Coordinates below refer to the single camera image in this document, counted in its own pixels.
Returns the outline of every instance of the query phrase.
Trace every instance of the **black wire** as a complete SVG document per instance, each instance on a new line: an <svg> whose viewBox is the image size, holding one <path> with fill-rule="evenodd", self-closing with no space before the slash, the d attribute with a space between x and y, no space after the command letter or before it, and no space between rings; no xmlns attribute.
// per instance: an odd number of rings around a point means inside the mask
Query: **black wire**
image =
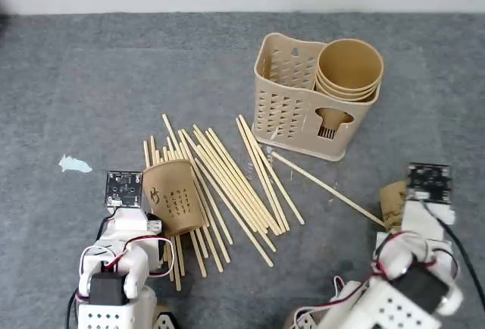
<svg viewBox="0 0 485 329"><path fill-rule="evenodd" d="M485 311L485 293L483 293L483 287L480 283L480 280L478 279L477 272L475 272L475 269L473 267L473 264L471 263L470 257L468 257L467 252L465 251L464 246L462 245L462 242L460 239L453 233L452 229L449 227L448 224L446 224L444 221L439 219L433 212L428 208L427 203L424 200L419 200L421 204L424 206L426 211L436 219L436 221L440 224L440 226L445 230L445 232L448 233L448 235L453 239L455 242L456 246L458 247L460 253L462 254L463 261L465 261L465 264L467 265L468 271L470 271L471 279L473 280L473 283L475 285L475 288L477 289L478 296L480 297L480 301L483 306L483 310Z"/></svg>
<svg viewBox="0 0 485 329"><path fill-rule="evenodd" d="M73 307L73 302L74 302L74 298L76 297L76 292L77 292L77 287L73 291L72 295L69 298L69 301L67 302L66 325L65 325L65 328L66 329L69 329L70 311L71 311L71 309Z"/></svg>
<svg viewBox="0 0 485 329"><path fill-rule="evenodd" d="M116 214L116 211L118 210L119 207L116 207L114 208L113 210L113 214L109 215L108 217L104 217L103 220L101 221L101 224L99 225L99 229L98 229L98 234L96 235L96 240L98 240L99 238L101 238L101 235L103 234L103 228L105 227L105 224L106 222L113 218L114 215Z"/></svg>

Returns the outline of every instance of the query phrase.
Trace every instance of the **cable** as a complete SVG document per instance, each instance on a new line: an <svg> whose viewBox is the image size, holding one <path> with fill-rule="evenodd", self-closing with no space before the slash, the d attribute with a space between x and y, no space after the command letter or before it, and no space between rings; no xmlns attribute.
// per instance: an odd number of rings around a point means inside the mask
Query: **cable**
<svg viewBox="0 0 485 329"><path fill-rule="evenodd" d="M175 257L174 245L172 244L172 242L168 238L159 237L159 236L140 236L140 237L134 237L131 240L128 240L124 244L124 250L123 250L123 252L120 255L118 255L116 258L114 258L113 261L111 261L110 263L108 263L105 266L105 269L108 270L110 268L113 268L114 265L116 265L120 261L120 259L128 252L127 251L127 246L130 243L139 242L140 240L162 240L162 241L170 244L171 253L172 253L172 263L171 263L171 266L163 274L158 274L158 273L155 273L155 272L150 272L150 277L164 277L164 276L167 276L169 273L171 273L171 271L174 269L174 262L175 262L175 259L174 259L174 257Z"/></svg>
<svg viewBox="0 0 485 329"><path fill-rule="evenodd" d="M453 264L455 265L455 274L453 275L453 280L455 280L461 271L460 264L458 263L458 260L455 258L455 256L449 250L444 248L433 248L433 252L443 252L452 258Z"/></svg>
<svg viewBox="0 0 485 329"><path fill-rule="evenodd" d="M289 329L298 329L299 326L298 326L298 317L299 317L299 314L300 312L302 311L306 311L307 313L311 314L311 313L314 313L314 312L321 312L323 310L328 310L328 309L331 309L332 307L334 307L335 305L339 305L341 304L342 302L345 302L347 301L348 299L350 299L355 293L357 293L366 283L368 282L368 280L362 282L360 285L358 285L349 295L347 295L346 297L342 298L342 299L338 299L338 300L335 300L335 301L332 301L332 302L329 302L328 304L324 304L324 305L318 305L318 306L303 306L301 308L298 308L296 311L295 311L295 314L293 316L293 325L289 328Z"/></svg>
<svg viewBox="0 0 485 329"><path fill-rule="evenodd" d="M475 269L473 267L473 264L471 263L470 257L468 256L461 240L453 233L451 228L449 227L448 224L443 222L441 219L439 219L427 206L427 203L423 199L417 198L421 204L423 205L424 209L433 217L436 219L436 221L440 224L440 226L445 230L445 232L448 233L448 235L453 239L453 242L455 242L456 246L458 247L460 253L462 254L463 261L465 261L465 264L467 266L468 271L470 272L471 279L473 280L473 283L475 285L475 288L477 289L478 296L480 297L480 301L483 306L483 310L485 311L485 293L483 292L483 287L480 283L480 280L478 279L477 272L475 272Z"/></svg>
<svg viewBox="0 0 485 329"><path fill-rule="evenodd" d="M343 289L343 287L346 285L345 282L343 282L343 279L340 277L340 276L333 276L333 288L335 289L335 298L337 298L339 296L339 291L341 289Z"/></svg>
<svg viewBox="0 0 485 329"><path fill-rule="evenodd" d="M86 253L90 250L90 249L93 249L93 248L97 248L97 249L102 249L104 250L105 252L107 253L111 253L111 255L113 256L113 258L116 258L116 254L111 250L109 249L108 247L105 247L105 246L99 246L97 244L93 244L92 246L87 246L84 250L83 250L83 253L81 253L81 258L79 260L79 276L81 277L81 275L83 274L83 266L84 266L84 256L86 255Z"/></svg>
<svg viewBox="0 0 485 329"><path fill-rule="evenodd" d="M73 291L73 293L70 295L69 301L67 302L66 325L65 325L66 329L69 329L70 311L73 307L73 302L74 302L74 298L76 297L76 292L77 292L77 287Z"/></svg>
<svg viewBox="0 0 485 329"><path fill-rule="evenodd" d="M116 208L114 208L113 210L113 214L109 215L108 217L104 217L103 220L101 221L101 224L99 225L99 229L98 229L98 234L96 235L96 240L99 240L99 238L101 238L101 235L103 234L103 228L105 227L105 224L106 222L113 218L114 215L116 214L117 210L119 209L120 207L117 206Z"/></svg>

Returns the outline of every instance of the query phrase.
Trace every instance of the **white robot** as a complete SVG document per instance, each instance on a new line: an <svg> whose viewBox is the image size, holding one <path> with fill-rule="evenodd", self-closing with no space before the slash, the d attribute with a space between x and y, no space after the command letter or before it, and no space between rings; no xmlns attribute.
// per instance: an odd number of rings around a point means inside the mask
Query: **white robot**
<svg viewBox="0 0 485 329"><path fill-rule="evenodd" d="M350 281L326 305L298 309L285 328L438 329L438 315L452 315L463 295L449 270L451 252L432 249L414 232L389 235L374 253L370 277Z"/></svg>
<svg viewBox="0 0 485 329"><path fill-rule="evenodd" d="M74 295L79 303L79 329L177 328L169 313L157 310L155 292L146 286L148 277L169 274L174 260L167 271L160 272L161 253L165 243L172 255L174 248L161 236L162 222L141 209L141 192L141 173L108 172L106 205L111 216L80 259Z"/></svg>
<svg viewBox="0 0 485 329"><path fill-rule="evenodd" d="M407 186L403 231L377 244L368 280L348 282L326 305L296 310L285 328L437 329L437 315L456 312L459 266L444 240L455 221L450 168L410 164Z"/></svg>

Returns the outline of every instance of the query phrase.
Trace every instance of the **perforated basket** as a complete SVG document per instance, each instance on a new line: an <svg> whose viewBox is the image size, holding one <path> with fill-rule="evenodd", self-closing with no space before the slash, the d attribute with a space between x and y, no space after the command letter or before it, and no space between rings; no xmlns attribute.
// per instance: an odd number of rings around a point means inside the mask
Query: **perforated basket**
<svg viewBox="0 0 485 329"><path fill-rule="evenodd" d="M299 41L281 33L264 38L254 68L253 133L259 142L331 161L345 155L350 139L376 102L380 85L365 102L340 101L314 91L317 58L324 47L322 42ZM343 111L352 121L328 133L322 128L323 108Z"/></svg>

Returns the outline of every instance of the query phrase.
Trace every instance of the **paper cup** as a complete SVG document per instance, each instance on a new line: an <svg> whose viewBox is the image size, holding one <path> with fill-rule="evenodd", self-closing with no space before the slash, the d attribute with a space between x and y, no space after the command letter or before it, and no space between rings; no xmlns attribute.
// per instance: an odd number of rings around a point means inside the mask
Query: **paper cup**
<svg viewBox="0 0 485 329"><path fill-rule="evenodd" d="M370 91L365 92L365 94L363 94L362 96L350 98L348 96L343 97L343 94L339 94L338 92L335 92L333 90L329 91L327 86L325 86L324 84L322 85L322 84L319 84L318 82L315 83L315 87L318 92L321 92L326 96L330 96L336 100L342 100L344 102L368 102L369 100L372 100L372 98L374 97L374 94L378 86L379 84L377 84L374 89L371 89Z"/></svg>
<svg viewBox="0 0 485 329"><path fill-rule="evenodd" d="M364 94L367 94L369 91L372 89L375 89L379 83L373 83L370 86L368 86L364 90L356 90L356 89L346 89L346 88L334 88L332 84L328 83L326 79L323 77L322 73L318 70L317 74L315 75L315 82L319 82L322 87L325 87L326 89L330 90L331 92L338 92L340 94L343 94L345 96L348 96L349 98L356 98L358 96L363 96Z"/></svg>
<svg viewBox="0 0 485 329"><path fill-rule="evenodd" d="M325 84L340 92L364 92L382 79L384 61L360 39L337 39L321 50L318 70Z"/></svg>
<svg viewBox="0 0 485 329"><path fill-rule="evenodd" d="M371 96L375 92L379 84L375 84L374 86L366 89L363 92L339 92L333 89L331 86L323 83L320 80L320 77L317 76L315 85L317 87L317 91L328 94L329 96L332 96L334 98L346 100L347 102L360 102L361 100L364 100Z"/></svg>
<svg viewBox="0 0 485 329"><path fill-rule="evenodd" d="M143 191L168 236L204 224L189 160L167 161L143 171Z"/></svg>

